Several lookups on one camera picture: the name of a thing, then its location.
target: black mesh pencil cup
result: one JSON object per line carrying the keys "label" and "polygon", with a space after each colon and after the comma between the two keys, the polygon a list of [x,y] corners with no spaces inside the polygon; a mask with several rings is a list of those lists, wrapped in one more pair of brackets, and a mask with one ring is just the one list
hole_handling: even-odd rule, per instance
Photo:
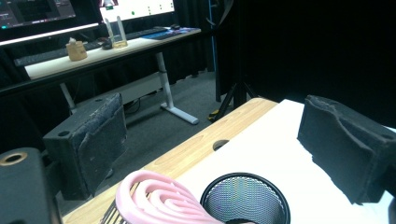
{"label": "black mesh pencil cup", "polygon": [[223,175],[206,187],[200,203],[209,215],[225,223],[290,223],[285,197],[274,184],[258,175]]}

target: desk leg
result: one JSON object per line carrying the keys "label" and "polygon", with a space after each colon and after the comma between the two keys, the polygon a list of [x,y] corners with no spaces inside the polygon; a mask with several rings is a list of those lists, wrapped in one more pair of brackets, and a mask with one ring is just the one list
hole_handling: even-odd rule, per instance
{"label": "desk leg", "polygon": [[168,74],[166,73],[165,63],[163,61],[163,54],[157,53],[156,55],[158,68],[160,70],[159,76],[161,79],[161,85],[163,86],[163,92],[165,94],[166,103],[161,104],[161,107],[171,112],[172,114],[186,120],[191,124],[197,124],[199,122],[198,118],[187,114],[186,112],[174,107],[171,88],[169,86]]}
{"label": "desk leg", "polygon": [[66,101],[69,104],[70,112],[72,114],[76,113],[76,105],[75,105],[72,97],[70,96],[69,90],[67,89],[67,87],[64,83],[61,83],[60,86],[61,86],[62,92],[64,93],[64,98],[66,98]]}

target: computer monitor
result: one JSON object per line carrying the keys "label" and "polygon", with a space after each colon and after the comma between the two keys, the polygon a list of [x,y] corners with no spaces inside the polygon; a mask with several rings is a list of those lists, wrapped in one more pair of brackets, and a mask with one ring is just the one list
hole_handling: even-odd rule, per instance
{"label": "computer monitor", "polygon": [[98,27],[96,0],[0,0],[0,47]]}
{"label": "computer monitor", "polygon": [[173,0],[98,0],[102,22],[122,21],[175,12]]}

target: black backdrop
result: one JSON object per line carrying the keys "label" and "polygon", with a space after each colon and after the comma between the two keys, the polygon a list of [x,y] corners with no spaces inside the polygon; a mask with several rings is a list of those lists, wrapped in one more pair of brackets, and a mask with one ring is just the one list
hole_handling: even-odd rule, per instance
{"label": "black backdrop", "polygon": [[[175,0],[174,15],[162,15],[153,19],[125,22],[125,32],[148,29],[153,26],[170,26],[178,23],[184,27],[208,29],[207,1]],[[77,40],[94,40],[106,36],[106,28],[73,35]],[[15,67],[13,59],[63,48],[70,36],[0,49],[0,88],[28,81],[24,69]],[[207,68],[211,59],[209,39],[186,43],[163,52],[169,81],[175,83],[188,75]],[[115,63],[106,70],[92,71],[83,78],[66,83],[76,103],[112,90],[157,71],[154,56],[142,56],[128,62]],[[0,153],[17,147],[44,149],[42,136],[69,116],[66,100],[59,86],[0,99]]]}
{"label": "black backdrop", "polygon": [[232,35],[217,37],[223,93],[230,65],[242,63],[261,96],[302,102],[321,95],[396,127],[395,1],[235,1],[243,7],[243,44],[232,57]]}

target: wooden tabletop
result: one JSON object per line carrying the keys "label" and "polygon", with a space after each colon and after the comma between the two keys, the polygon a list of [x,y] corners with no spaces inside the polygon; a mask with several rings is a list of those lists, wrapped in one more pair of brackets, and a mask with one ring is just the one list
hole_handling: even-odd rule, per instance
{"label": "wooden tabletop", "polygon": [[[142,169],[176,179],[210,153],[213,153],[213,145],[216,142],[232,139],[275,105],[275,102],[262,98],[251,99]],[[64,223],[99,223],[114,201],[117,187],[118,185],[111,187],[66,215]]]}

